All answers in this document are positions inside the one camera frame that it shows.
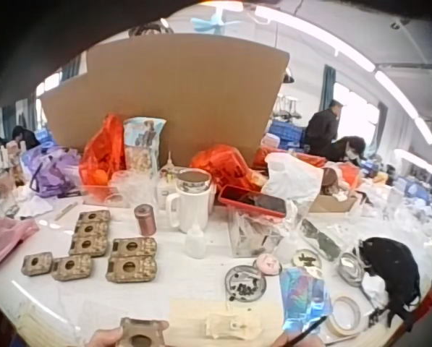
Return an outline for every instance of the white mug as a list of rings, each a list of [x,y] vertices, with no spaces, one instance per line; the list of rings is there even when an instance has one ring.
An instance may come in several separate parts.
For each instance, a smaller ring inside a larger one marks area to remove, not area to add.
[[[211,199],[214,198],[213,189],[201,193],[183,192],[177,188],[177,193],[166,197],[166,214],[173,228],[179,228],[187,233],[196,221],[201,230],[208,224]],[[177,200],[177,212],[172,212],[172,202]]]

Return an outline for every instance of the hand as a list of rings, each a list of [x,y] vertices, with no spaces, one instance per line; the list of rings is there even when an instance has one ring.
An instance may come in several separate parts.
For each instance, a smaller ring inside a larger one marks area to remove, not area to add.
[[[97,330],[85,347],[114,347],[122,338],[122,327],[112,330]]]
[[[287,344],[288,341],[291,341],[293,338],[298,336],[300,333],[288,333],[284,331],[283,334],[279,336],[272,344],[271,347],[283,347]],[[303,340],[295,344],[295,347],[324,347],[322,340],[315,335],[308,335]]]

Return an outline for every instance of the smartphone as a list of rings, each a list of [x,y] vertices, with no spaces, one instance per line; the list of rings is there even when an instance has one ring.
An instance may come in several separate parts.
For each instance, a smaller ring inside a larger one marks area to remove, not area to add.
[[[219,201],[242,210],[274,217],[284,218],[287,215],[285,200],[239,187],[225,186],[219,195]]]

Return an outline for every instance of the window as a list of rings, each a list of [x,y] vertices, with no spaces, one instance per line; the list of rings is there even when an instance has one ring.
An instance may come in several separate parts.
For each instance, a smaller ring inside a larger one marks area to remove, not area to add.
[[[338,126],[338,138],[360,136],[372,143],[380,111],[344,85],[334,84],[333,98],[344,105]]]
[[[53,75],[48,76],[41,84],[37,86],[35,89],[35,112],[37,113],[37,129],[41,129],[47,123],[47,118],[45,117],[45,113],[42,109],[41,99],[39,96],[44,94],[47,90],[58,87],[59,81],[62,78],[61,72],[55,72]]]

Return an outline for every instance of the black bag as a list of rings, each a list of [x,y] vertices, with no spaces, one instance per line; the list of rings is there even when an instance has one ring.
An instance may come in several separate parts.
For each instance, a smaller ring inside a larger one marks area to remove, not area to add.
[[[360,243],[359,253],[368,266],[368,273],[380,276],[386,284],[389,303],[378,315],[388,309],[388,327],[397,314],[404,320],[407,331],[411,331],[415,319],[406,307],[409,308],[416,298],[420,302],[421,298],[420,274],[412,252],[395,240],[372,237]]]

